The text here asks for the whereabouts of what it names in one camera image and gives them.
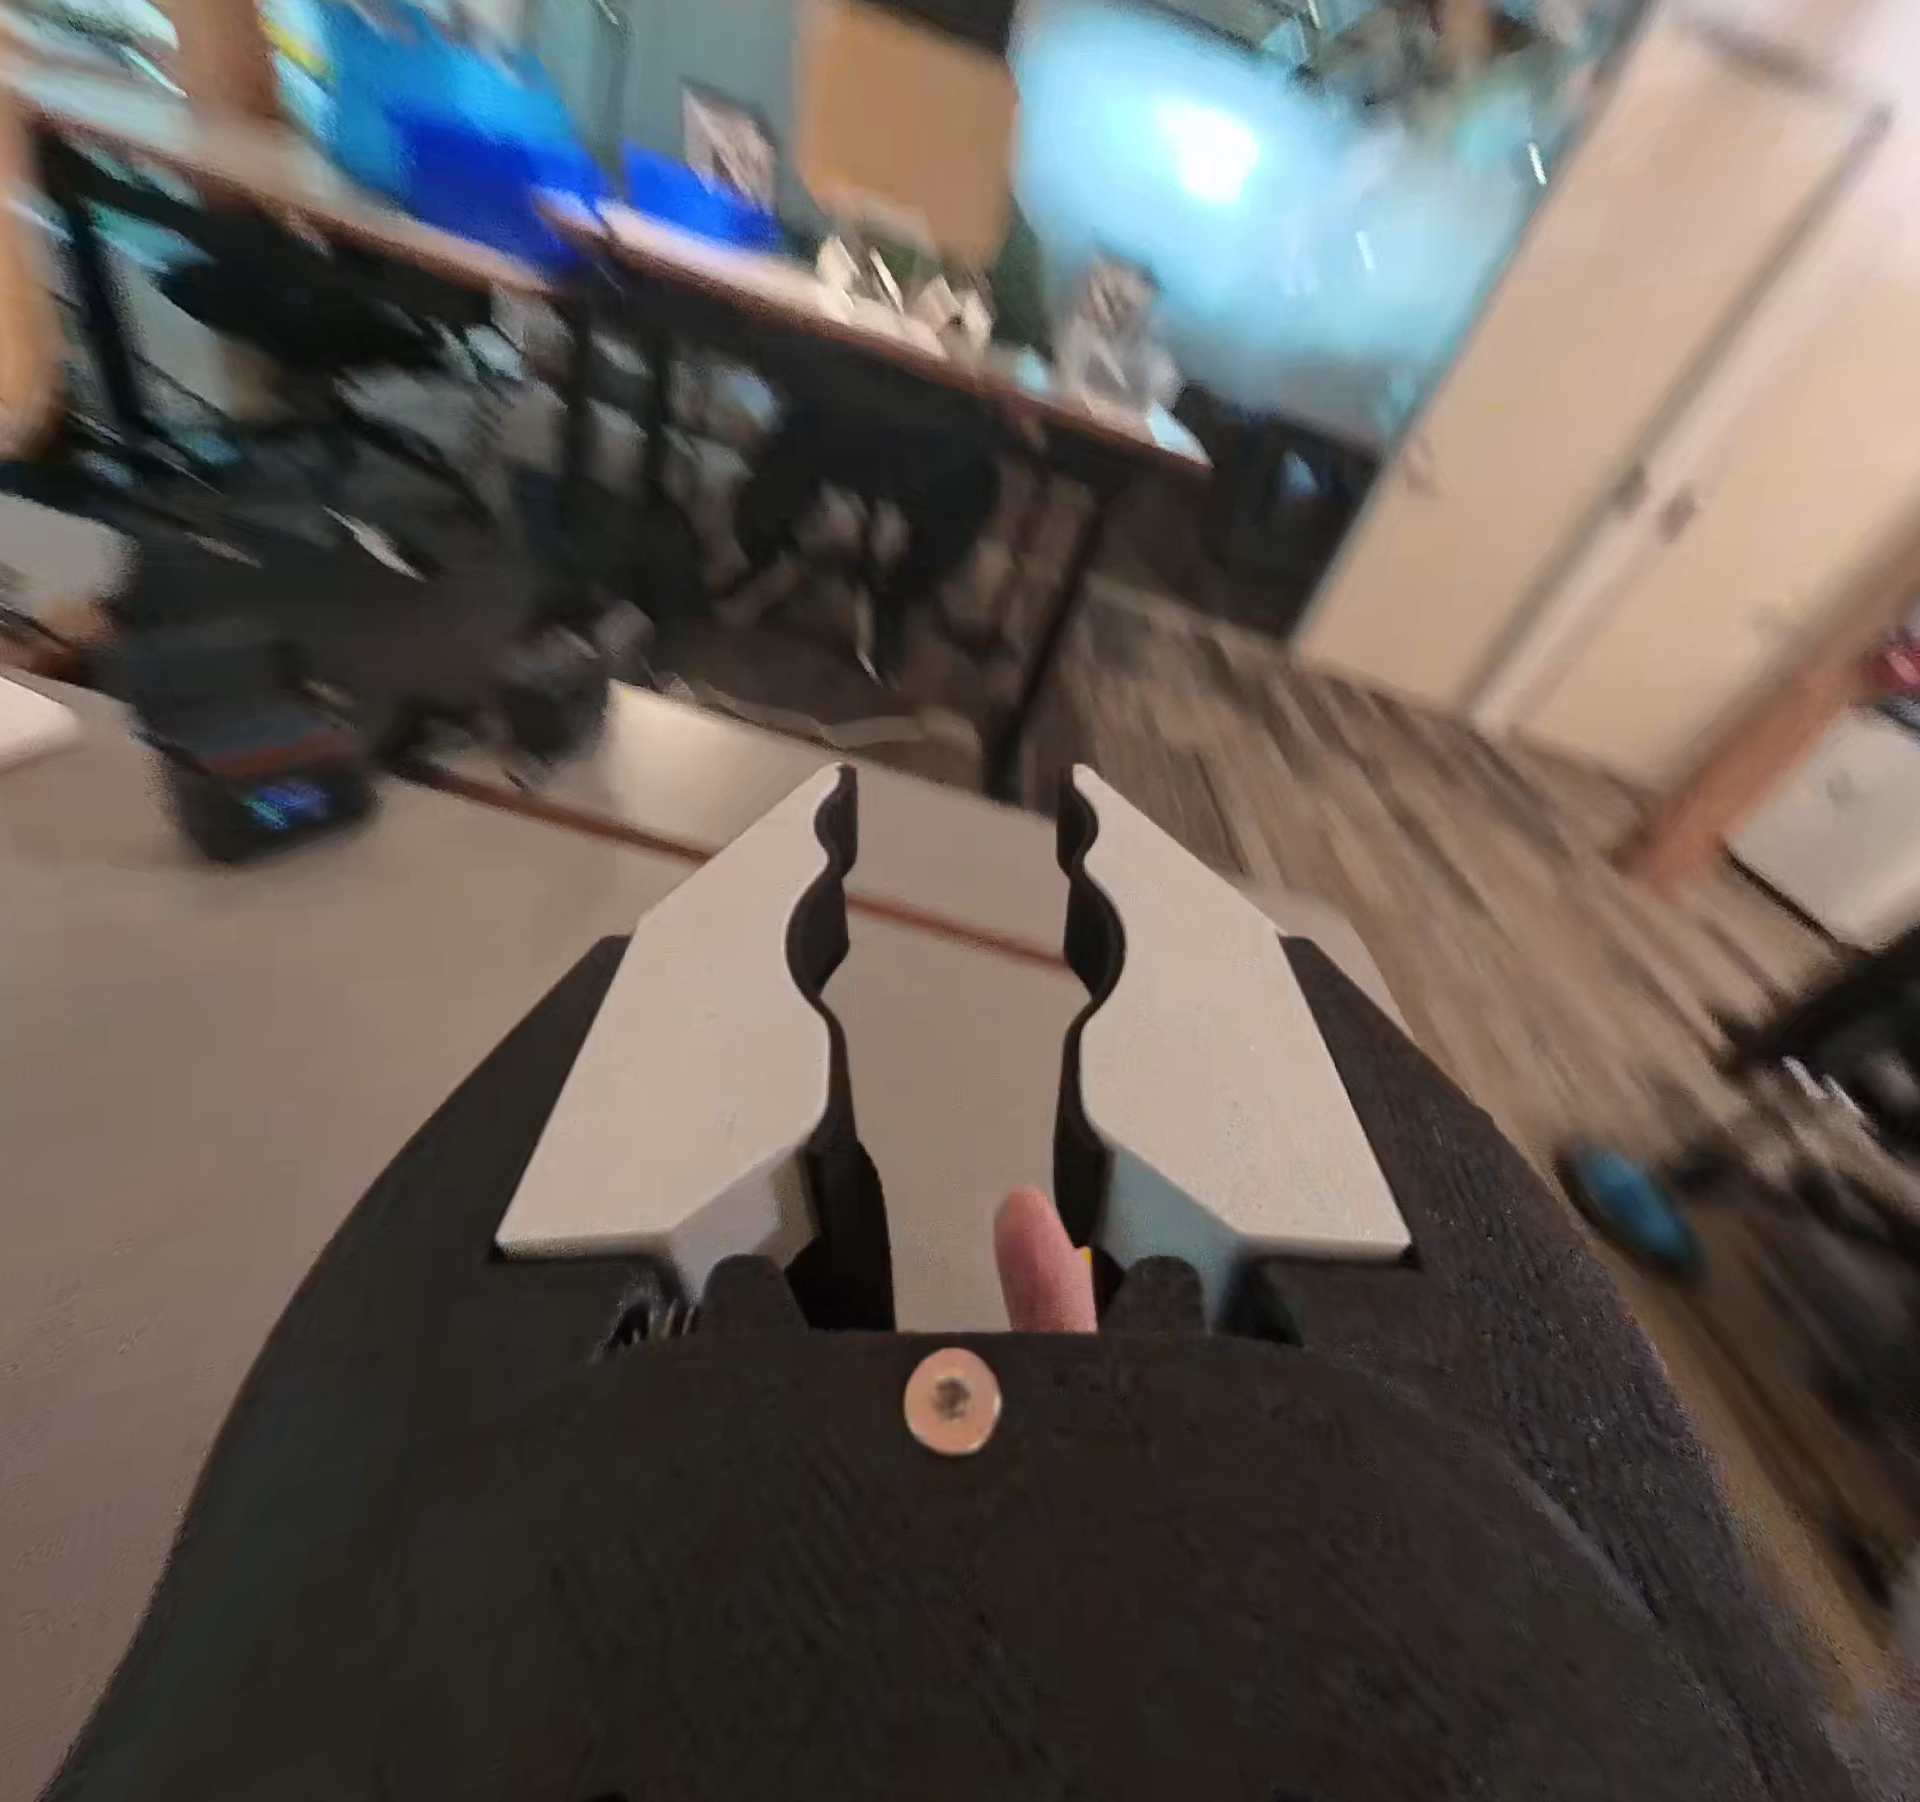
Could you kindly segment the black device with screen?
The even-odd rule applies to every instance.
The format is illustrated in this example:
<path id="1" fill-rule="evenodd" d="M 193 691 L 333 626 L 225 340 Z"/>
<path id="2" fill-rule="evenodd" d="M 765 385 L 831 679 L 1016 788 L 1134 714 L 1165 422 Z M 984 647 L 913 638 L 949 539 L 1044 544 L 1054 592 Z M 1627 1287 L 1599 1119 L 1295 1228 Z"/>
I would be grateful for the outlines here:
<path id="1" fill-rule="evenodd" d="M 363 737 L 274 628 L 233 618 L 138 635 L 117 676 L 163 803 L 205 861 L 236 866 L 373 819 Z"/>

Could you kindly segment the person's right hand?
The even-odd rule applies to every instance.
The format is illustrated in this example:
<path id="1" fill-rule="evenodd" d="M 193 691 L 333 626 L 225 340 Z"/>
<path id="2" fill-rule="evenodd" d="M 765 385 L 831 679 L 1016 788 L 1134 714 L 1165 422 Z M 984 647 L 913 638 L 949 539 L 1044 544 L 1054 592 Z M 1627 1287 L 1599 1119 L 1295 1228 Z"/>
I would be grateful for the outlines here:
<path id="1" fill-rule="evenodd" d="M 1008 1192 L 994 1221 L 996 1278 L 1015 1334 L 1095 1334 L 1094 1269 L 1038 1189 Z"/>

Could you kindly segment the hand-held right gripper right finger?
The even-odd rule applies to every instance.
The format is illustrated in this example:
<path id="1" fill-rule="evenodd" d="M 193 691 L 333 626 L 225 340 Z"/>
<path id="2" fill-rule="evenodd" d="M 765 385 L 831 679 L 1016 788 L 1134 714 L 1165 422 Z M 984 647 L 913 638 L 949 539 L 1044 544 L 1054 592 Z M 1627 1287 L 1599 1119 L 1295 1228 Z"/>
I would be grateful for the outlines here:
<path id="1" fill-rule="evenodd" d="M 1233 1309 L 1276 1261 L 1390 1268 L 1413 1234 L 1288 953 L 1091 766 L 1061 780 L 1069 1024 L 1054 1203 L 1095 1261 L 1187 1263 Z"/>

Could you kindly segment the black equipment frame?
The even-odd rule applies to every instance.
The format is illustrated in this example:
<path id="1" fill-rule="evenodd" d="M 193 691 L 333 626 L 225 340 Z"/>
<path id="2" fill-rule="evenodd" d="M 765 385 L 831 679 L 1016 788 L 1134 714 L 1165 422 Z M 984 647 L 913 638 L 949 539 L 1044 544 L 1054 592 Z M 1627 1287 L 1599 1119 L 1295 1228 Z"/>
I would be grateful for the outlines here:
<path id="1" fill-rule="evenodd" d="M 1919 930 L 1723 1020 L 1728 1120 L 1676 1159 L 1690 1309 L 1774 1488 L 1890 1609 L 1919 1531 Z"/>

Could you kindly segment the white double door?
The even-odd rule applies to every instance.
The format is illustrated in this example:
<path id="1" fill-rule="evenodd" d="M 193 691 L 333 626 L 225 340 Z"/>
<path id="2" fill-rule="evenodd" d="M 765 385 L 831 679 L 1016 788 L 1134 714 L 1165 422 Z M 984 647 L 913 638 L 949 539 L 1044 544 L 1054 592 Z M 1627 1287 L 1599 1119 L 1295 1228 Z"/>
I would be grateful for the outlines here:
<path id="1" fill-rule="evenodd" d="M 1705 519 L 1741 402 L 1813 294 L 1890 111 L 1682 14 L 1647 19 L 1293 638 L 1405 702 L 1671 782 L 1766 638 Z"/>

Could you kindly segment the wooden-edged side table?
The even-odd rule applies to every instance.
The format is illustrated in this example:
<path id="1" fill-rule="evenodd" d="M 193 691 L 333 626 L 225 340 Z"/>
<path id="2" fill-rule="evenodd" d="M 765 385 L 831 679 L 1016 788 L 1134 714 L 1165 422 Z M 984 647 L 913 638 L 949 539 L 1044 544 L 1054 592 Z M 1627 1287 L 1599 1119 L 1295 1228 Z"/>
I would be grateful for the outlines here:
<path id="1" fill-rule="evenodd" d="M 32 182 L 60 220 L 80 291 L 84 352 L 109 409 L 109 447 L 138 467 L 163 464 L 166 444 L 133 373 L 130 331 L 93 218 L 98 208 L 133 215 L 133 204 L 107 195 L 107 171 L 96 157 L 156 168 L 205 205 L 312 231 L 330 247 L 357 249 L 467 296 L 557 298 L 557 287 L 525 261 L 378 204 L 283 127 L 223 118 L 156 90 L 10 60 L 5 97 L 28 136 Z"/>

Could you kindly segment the slanted wooden post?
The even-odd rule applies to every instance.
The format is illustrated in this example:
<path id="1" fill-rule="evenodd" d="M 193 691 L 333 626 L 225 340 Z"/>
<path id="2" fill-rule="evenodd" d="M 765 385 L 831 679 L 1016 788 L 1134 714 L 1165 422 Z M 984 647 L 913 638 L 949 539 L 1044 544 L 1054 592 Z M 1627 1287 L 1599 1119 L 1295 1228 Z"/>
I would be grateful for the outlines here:
<path id="1" fill-rule="evenodd" d="M 1919 596 L 1919 523 L 1869 563 L 1705 756 L 1610 855 L 1613 869 L 1661 895 L 1690 887 L 1813 755 L 1831 725 L 1885 679 L 1883 648 L 1903 635 Z"/>

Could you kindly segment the small framed printed tag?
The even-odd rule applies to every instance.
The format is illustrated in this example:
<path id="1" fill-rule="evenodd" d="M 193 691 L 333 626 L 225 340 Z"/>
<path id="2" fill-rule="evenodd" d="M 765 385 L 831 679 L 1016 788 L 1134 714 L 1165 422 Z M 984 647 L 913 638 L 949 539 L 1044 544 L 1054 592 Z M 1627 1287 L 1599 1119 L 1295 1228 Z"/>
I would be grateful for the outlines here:
<path id="1" fill-rule="evenodd" d="M 748 205 L 778 210 L 778 141 L 752 105 L 687 78 L 682 85 L 682 152 L 706 185 Z"/>

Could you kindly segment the large framed printed tag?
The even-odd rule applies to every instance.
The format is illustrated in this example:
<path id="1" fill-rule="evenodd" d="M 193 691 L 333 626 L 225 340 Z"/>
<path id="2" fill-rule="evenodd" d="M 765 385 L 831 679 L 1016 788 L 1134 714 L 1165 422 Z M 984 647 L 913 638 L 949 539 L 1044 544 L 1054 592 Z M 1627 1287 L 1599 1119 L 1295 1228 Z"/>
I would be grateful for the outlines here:
<path id="1" fill-rule="evenodd" d="M 1145 349 L 1160 283 L 1154 271 L 1122 253 L 1098 252 L 1074 285 L 1069 335 L 1087 353 L 1106 353 L 1113 366 Z"/>

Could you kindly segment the white cabinet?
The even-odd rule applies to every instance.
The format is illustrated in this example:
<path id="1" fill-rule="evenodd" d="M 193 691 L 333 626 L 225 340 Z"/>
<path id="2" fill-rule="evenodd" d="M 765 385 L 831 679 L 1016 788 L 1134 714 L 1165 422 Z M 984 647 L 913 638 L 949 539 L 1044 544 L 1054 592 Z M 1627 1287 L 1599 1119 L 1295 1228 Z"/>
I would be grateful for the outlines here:
<path id="1" fill-rule="evenodd" d="M 1739 829 L 1736 864 L 1824 936 L 1883 950 L 1919 920 L 1919 719 L 1846 713 Z"/>

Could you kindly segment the long wooden-edged table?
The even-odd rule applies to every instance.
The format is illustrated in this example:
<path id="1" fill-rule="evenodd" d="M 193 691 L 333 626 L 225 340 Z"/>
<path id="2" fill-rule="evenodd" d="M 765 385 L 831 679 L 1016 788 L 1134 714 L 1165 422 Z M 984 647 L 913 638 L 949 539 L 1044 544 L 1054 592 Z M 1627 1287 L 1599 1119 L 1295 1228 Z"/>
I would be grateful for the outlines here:
<path id="1" fill-rule="evenodd" d="M 1203 485 L 1214 466 L 1200 441 L 1158 405 L 1132 416 L 1073 394 L 1039 361 L 1010 349 L 957 353 L 903 319 L 858 319 L 838 308 L 798 261 L 732 249 L 629 205 L 591 205 L 550 188 L 539 189 L 534 204 L 542 225 L 585 261 L 581 279 L 561 298 L 571 337 L 563 391 L 563 486 L 570 494 L 589 479 L 591 339 L 601 327 L 629 335 L 652 373 L 640 419 L 648 488 L 660 476 L 666 361 L 687 346 L 743 361 L 806 397 L 853 399 L 874 417 L 974 431 L 1024 455 L 1038 470 L 1042 497 L 1058 482 L 1087 493 L 1065 569 L 1021 652 L 1015 693 L 984 735 L 984 788 L 996 803 L 1016 803 L 1024 740 L 1081 612 L 1118 498 L 1167 479 Z"/>

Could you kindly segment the blue round object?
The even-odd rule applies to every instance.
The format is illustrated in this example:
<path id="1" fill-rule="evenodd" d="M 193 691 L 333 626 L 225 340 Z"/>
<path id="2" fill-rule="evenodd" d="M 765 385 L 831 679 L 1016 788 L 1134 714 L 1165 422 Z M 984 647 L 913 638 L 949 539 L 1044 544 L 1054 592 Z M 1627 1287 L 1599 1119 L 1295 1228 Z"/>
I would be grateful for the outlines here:
<path id="1" fill-rule="evenodd" d="M 1557 1178 L 1590 1228 L 1647 1273 L 1694 1283 L 1707 1265 L 1703 1238 L 1662 1177 L 1621 1154 L 1576 1148 Z"/>

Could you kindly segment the small blue storage bin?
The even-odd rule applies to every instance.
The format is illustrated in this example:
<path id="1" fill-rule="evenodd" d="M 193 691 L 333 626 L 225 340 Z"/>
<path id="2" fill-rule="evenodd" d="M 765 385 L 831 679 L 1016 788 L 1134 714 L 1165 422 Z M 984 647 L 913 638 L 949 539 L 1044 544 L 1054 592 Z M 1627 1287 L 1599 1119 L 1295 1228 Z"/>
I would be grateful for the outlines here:
<path id="1" fill-rule="evenodd" d="M 786 253 L 776 213 L 631 140 L 620 144 L 625 202 L 647 220 L 739 253 Z"/>

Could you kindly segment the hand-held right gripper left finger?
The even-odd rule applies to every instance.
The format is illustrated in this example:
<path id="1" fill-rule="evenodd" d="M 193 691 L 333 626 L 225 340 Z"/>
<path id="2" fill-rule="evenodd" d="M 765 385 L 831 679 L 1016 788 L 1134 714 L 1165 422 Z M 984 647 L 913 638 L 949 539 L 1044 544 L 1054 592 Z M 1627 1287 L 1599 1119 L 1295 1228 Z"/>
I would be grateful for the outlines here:
<path id="1" fill-rule="evenodd" d="M 850 952 L 858 782 L 829 764 L 634 926 L 494 1230 L 510 1261 L 727 1260 L 820 1328 L 894 1331 L 891 1238 L 827 986 Z"/>

